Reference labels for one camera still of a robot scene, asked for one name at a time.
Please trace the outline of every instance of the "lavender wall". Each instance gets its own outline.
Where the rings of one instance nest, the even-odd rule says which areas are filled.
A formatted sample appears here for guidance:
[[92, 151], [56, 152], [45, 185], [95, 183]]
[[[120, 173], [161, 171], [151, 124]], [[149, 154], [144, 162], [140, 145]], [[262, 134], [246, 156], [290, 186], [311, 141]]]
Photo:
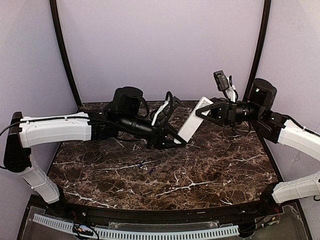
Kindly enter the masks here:
[[[1, 0], [0, 14], [0, 129], [13, 112], [40, 117], [70, 114], [76, 104], [60, 57], [47, 0]], [[0, 139], [0, 164], [6, 135]], [[57, 144], [32, 148], [48, 170]], [[22, 178], [0, 170], [0, 239], [17, 238], [20, 223], [34, 193]]]
[[59, 14], [83, 102], [135, 86], [147, 100], [170, 90], [181, 100], [222, 96], [212, 72], [244, 92], [263, 0], [59, 0]]
[[[278, 90], [272, 110], [288, 114], [320, 132], [320, 2], [274, 0], [257, 77]], [[284, 180], [320, 170], [320, 162], [289, 147], [269, 142]], [[320, 204], [302, 199], [314, 240], [320, 240]]]

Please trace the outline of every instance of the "white cable channel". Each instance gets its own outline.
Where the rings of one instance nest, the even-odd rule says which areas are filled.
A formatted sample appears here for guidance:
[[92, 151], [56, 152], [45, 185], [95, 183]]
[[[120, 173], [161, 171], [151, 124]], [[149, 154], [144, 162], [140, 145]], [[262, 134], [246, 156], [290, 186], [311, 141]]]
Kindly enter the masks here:
[[[62, 221], [39, 214], [34, 214], [33, 221], [64, 233], [74, 234], [72, 232], [72, 222]], [[96, 227], [95, 230], [102, 240], [211, 240], [239, 235], [239, 227], [237, 225], [208, 230], [179, 232], [134, 232], [99, 227]]]

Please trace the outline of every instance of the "brown marble surface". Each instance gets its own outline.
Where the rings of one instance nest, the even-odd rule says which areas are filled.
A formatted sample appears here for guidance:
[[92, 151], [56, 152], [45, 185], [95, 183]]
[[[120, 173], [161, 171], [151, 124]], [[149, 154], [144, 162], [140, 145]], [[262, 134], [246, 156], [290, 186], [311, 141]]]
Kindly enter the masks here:
[[[155, 109], [159, 102], [151, 102]], [[87, 103], [80, 109], [101, 109]], [[196, 102], [176, 109], [179, 129]], [[237, 127], [240, 133], [246, 124]], [[147, 149], [146, 142], [63, 142], [49, 172], [70, 203], [128, 210], [183, 210], [241, 204], [259, 199], [277, 176], [252, 130], [241, 136], [204, 121], [186, 148]]]

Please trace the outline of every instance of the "red wire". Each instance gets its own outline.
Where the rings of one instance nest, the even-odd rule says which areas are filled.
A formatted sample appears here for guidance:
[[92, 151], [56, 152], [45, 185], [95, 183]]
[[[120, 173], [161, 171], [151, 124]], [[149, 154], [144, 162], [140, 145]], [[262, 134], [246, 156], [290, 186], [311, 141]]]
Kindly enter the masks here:
[[74, 215], [74, 220], [77, 221], [77, 215], [74, 211], [72, 211], [73, 215]]
[[281, 219], [280, 212], [279, 212], [278, 208], [275, 208], [275, 210], [278, 213], [278, 218], [279, 218], [279, 221], [280, 221], [280, 219]]

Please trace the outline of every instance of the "curved black frame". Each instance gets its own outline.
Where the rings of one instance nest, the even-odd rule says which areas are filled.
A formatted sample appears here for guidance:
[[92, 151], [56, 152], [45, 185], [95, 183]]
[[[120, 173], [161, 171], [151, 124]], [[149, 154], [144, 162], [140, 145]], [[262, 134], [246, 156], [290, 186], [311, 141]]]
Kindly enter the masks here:
[[56, 40], [58, 42], [58, 46], [60, 49], [60, 54], [61, 54], [64, 70], [66, 73], [66, 77], [68, 78], [69, 85], [70, 85], [75, 103], [76, 103], [77, 107], [79, 108], [82, 105], [82, 102], [81, 102], [80, 95], [79, 95], [79, 92], [78, 92], [78, 89], [76, 86], [74, 75], [72, 74], [72, 70], [71, 70], [71, 66], [70, 66], [70, 62], [69, 62], [69, 58], [68, 58], [68, 54], [67, 54], [67, 49], [66, 49], [64, 37], [62, 34], [57, 0], [50, 0], [50, 8], [51, 8], [51, 15], [52, 15], [52, 21], [53, 21], [53, 25], [54, 25]]
[[[51, 7], [51, 14], [52, 14], [55, 33], [56, 33], [56, 38], [57, 38], [61, 58], [63, 61], [64, 69], [69, 81], [69, 85], [70, 85], [74, 100], [79, 108], [82, 105], [82, 101], [80, 99], [79, 92], [75, 83], [75, 79], [71, 70], [71, 66], [70, 66], [70, 62], [69, 62], [63, 34], [62, 34], [57, 0], [49, 0], [49, 2]], [[270, 9], [271, 9], [271, 0], [264, 0], [263, 13], [261, 18], [261, 25], [260, 25], [257, 46], [256, 46], [255, 55], [252, 62], [248, 83], [244, 93], [243, 101], [248, 100], [249, 91], [251, 89], [253, 80], [255, 79], [257, 74], [257, 70], [258, 70], [258, 66], [259, 66], [259, 62], [260, 62], [260, 58], [261, 58], [261, 54], [262, 54], [262, 50], [263, 50], [263, 46], [266, 38]], [[261, 144], [268, 158], [270, 159], [270, 162], [273, 166], [275, 173], [277, 174], [279, 181], [283, 181], [281, 173], [276, 165], [276, 161], [273, 158], [265, 139], [261, 137], [259, 134], [258, 134], [258, 138], [261, 141]], [[290, 203], [297, 204], [308, 238], [312, 239], [300, 202], [298, 200], [294, 200], [294, 201], [290, 201], [289, 203], [285, 203], [285, 205]], [[75, 210], [77, 209], [77, 211], [75, 212], [86, 213], [86, 217], [83, 219], [84, 222], [89, 224], [95, 223], [98, 225], [99, 224], [105, 225], [105, 224], [108, 224], [110, 221], [119, 222], [119, 223], [125, 222], [125, 223], [141, 223], [141, 224], [142, 223], [144, 224], [146, 223], [176, 224], [176, 223], [186, 223], [186, 221], [188, 223], [196, 223], [196, 222], [205, 222], [205, 221], [214, 221], [214, 220], [219, 220], [221, 224], [232, 222], [233, 224], [239, 225], [239, 224], [247, 224], [249, 222], [254, 221], [255, 218], [260, 217], [259, 215], [256, 215], [256, 214], [252, 214], [252, 215], [241, 214], [243, 210], [246, 210], [247, 212], [249, 209], [257, 209], [257, 205], [259, 204], [259, 201], [242, 203], [242, 204], [237, 204], [233, 206], [223, 206], [223, 207], [195, 209], [195, 210], [175, 210], [175, 211], [119, 210], [119, 209], [90, 207], [90, 206], [84, 206], [84, 205], [73, 204], [73, 203], [68, 203], [68, 204], [72, 206], [73, 209]], [[20, 231], [19, 231], [20, 237], [22, 235], [22, 226], [23, 226], [23, 223], [26, 221], [25, 218], [28, 216], [27, 213], [29, 212], [30, 206], [38, 206], [43, 208], [45, 206], [45, 203], [40, 197], [35, 195], [31, 196], [30, 201], [28, 203], [28, 207], [24, 214], [24, 219], [22, 220]]]
[[270, 9], [271, 9], [271, 0], [264, 0], [260, 32], [259, 32], [258, 42], [256, 44], [250, 76], [249, 76], [248, 83], [246, 85], [244, 96], [243, 96], [244, 102], [248, 101], [249, 92], [258, 71], [258, 66], [259, 66], [262, 50], [264, 48], [264, 43], [265, 43], [265, 38], [267, 33]]

